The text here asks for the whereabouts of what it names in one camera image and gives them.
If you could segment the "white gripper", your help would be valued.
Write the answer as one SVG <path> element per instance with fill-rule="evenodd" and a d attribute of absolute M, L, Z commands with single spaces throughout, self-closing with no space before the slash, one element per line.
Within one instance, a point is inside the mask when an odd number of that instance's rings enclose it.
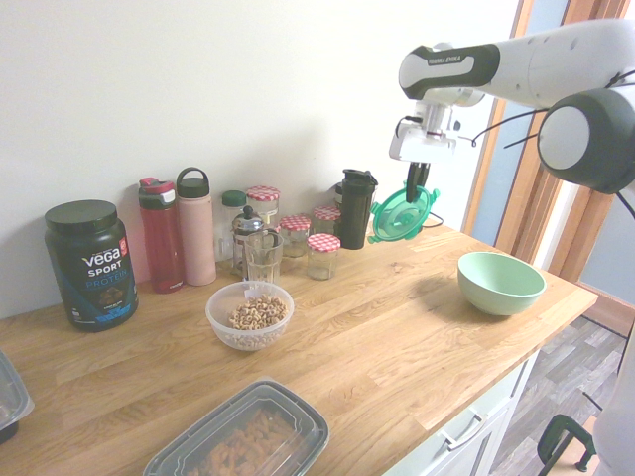
<path fill-rule="evenodd" d="M 406 201 L 417 198 L 417 186 L 425 187 L 432 163 L 448 160 L 454 154 L 456 138 L 441 133 L 439 136 L 420 126 L 400 126 L 393 135 L 389 157 L 409 162 L 406 182 Z"/>

